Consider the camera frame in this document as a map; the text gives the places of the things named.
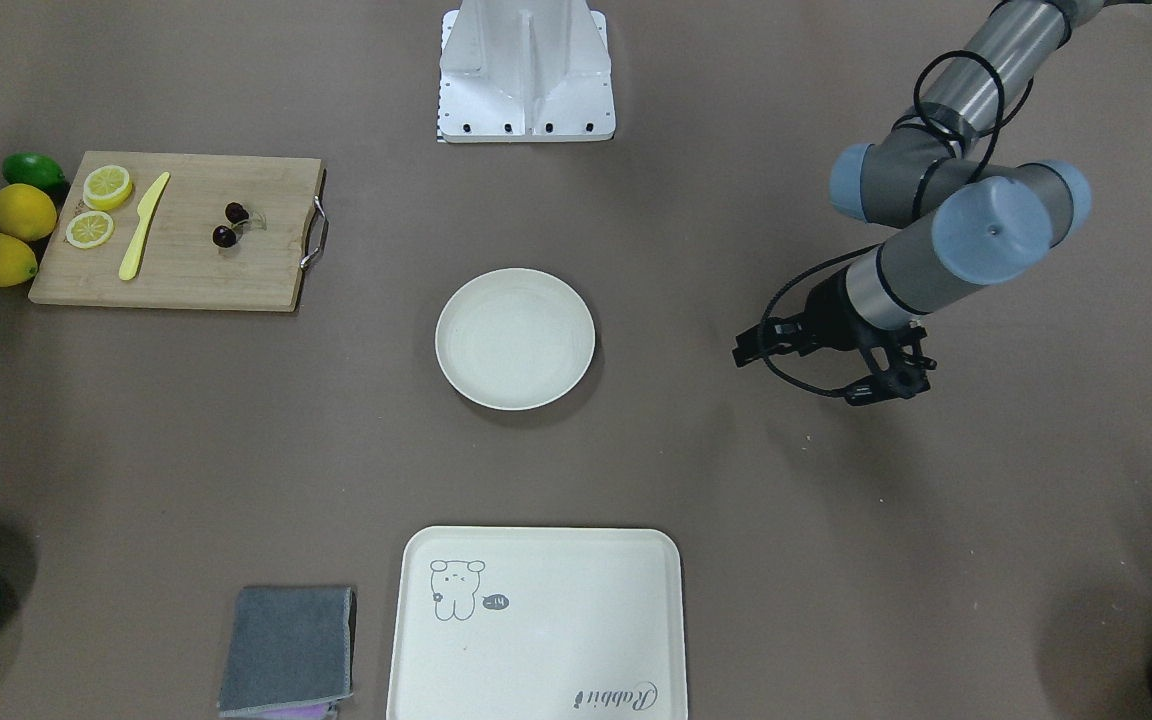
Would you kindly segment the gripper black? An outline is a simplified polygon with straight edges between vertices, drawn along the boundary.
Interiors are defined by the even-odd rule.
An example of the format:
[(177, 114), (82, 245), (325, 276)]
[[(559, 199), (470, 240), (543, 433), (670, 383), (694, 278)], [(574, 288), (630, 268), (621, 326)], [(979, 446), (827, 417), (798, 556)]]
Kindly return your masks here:
[[(799, 313), (771, 314), (776, 302), (796, 283), (799, 278), (776, 291), (759, 323), (738, 334), (733, 347), (733, 363), (737, 367), (760, 363), (791, 387), (819, 397), (841, 397), (847, 406), (873, 406), (893, 397), (909, 400), (931, 388), (929, 373), (937, 364), (922, 350), (925, 329), (914, 325), (896, 331), (881, 329), (861, 318), (846, 295), (841, 272), (814, 287)], [(867, 374), (842, 387), (823, 388), (799, 381), (773, 361), (774, 356), (788, 354), (805, 357), (823, 348), (858, 353)]]

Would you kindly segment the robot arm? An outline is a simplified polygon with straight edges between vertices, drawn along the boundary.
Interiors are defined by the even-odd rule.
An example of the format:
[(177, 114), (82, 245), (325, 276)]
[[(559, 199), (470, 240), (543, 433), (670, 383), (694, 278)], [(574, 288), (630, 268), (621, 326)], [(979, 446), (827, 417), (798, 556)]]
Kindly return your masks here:
[[(854, 407), (927, 392), (937, 364), (922, 347), (925, 316), (1018, 278), (1091, 214), (1091, 184), (1073, 164), (1005, 167), (992, 158), (1044, 61), (1102, 9), (1102, 1), (998, 1), (965, 46), (929, 61), (886, 138), (846, 147), (829, 174), (833, 209), (890, 227), (890, 238), (791, 279), (738, 334), (733, 364), (759, 363)], [(799, 313), (774, 314), (787, 291), (818, 273), (823, 282)]]

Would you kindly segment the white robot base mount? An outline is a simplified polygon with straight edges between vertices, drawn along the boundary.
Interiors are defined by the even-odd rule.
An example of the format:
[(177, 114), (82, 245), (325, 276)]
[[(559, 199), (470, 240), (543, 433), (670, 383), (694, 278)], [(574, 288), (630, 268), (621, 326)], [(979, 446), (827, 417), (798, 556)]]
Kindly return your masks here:
[(608, 23), (585, 1), (463, 1), (440, 28), (438, 141), (616, 135)]

